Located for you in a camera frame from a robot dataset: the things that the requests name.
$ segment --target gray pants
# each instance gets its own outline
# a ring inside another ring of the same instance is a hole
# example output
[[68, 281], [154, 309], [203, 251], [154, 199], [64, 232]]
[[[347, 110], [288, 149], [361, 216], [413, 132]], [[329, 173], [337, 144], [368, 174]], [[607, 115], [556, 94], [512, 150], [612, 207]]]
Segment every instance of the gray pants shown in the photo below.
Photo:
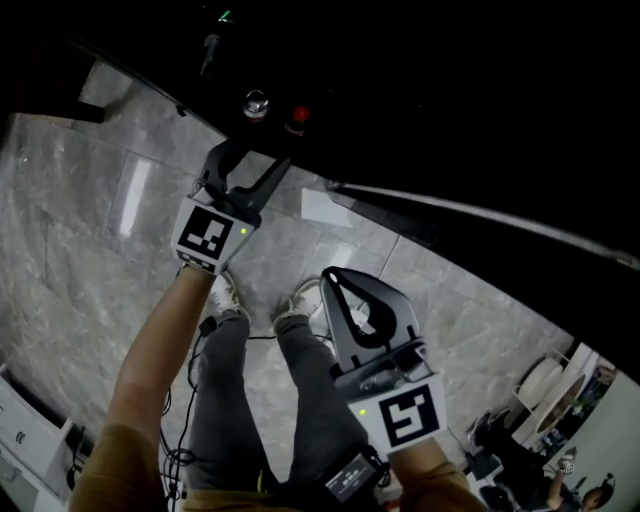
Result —
[[[329, 375], [335, 360], [307, 318], [282, 320], [276, 334], [298, 388], [289, 484], [304, 485], [354, 444], [367, 444], [367, 434], [336, 391]], [[263, 488], [277, 485], [244, 393], [248, 336], [247, 319], [224, 311], [202, 350], [189, 447], [197, 460], [187, 469], [192, 489], [256, 491], [260, 474]]]

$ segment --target person in black clothing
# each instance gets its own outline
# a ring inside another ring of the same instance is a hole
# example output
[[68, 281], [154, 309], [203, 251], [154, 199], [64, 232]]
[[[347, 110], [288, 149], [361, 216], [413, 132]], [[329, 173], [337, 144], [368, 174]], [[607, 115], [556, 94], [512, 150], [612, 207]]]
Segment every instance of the person in black clothing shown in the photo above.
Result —
[[602, 507], [613, 495], [607, 481], [589, 490], [582, 501], [562, 483], [564, 471], [555, 477], [545, 476], [545, 460], [518, 444], [504, 426], [504, 415], [483, 415], [476, 420], [469, 438], [500, 459], [504, 471], [494, 480], [511, 499], [524, 510], [559, 510], [561, 512], [590, 512]]

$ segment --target brown shirt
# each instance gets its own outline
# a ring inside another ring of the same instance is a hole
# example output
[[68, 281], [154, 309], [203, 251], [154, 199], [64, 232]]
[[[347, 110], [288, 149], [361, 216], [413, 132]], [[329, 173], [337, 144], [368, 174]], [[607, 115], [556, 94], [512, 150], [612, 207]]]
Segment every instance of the brown shirt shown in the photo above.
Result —
[[[71, 512], [166, 511], [157, 449], [135, 430], [107, 427], [85, 466], [71, 499]], [[185, 512], [288, 511], [266, 502], [270, 496], [253, 492], [189, 491]], [[469, 492], [466, 478], [450, 463], [424, 475], [405, 489], [403, 512], [480, 512], [486, 508]]]

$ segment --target white paper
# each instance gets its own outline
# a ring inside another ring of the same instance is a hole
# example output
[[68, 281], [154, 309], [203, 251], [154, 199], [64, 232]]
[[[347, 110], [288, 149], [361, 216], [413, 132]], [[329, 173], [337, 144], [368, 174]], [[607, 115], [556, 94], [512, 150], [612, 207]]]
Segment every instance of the white paper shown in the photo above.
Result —
[[300, 216], [303, 219], [347, 228], [353, 227], [349, 222], [350, 211], [344, 206], [334, 203], [326, 192], [303, 188], [301, 210]]

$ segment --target wall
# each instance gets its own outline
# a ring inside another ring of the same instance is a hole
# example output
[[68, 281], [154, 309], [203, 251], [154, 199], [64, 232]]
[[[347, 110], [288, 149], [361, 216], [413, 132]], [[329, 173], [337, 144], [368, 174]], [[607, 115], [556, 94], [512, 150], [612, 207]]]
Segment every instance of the wall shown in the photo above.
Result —
[[[567, 443], [578, 448], [576, 471], [566, 478], [573, 488], [582, 477], [587, 480], [581, 494], [602, 483], [607, 473], [616, 477], [616, 489], [604, 512], [631, 512], [640, 503], [640, 386], [619, 374], [589, 419]], [[565, 452], [552, 460], [556, 466]]]

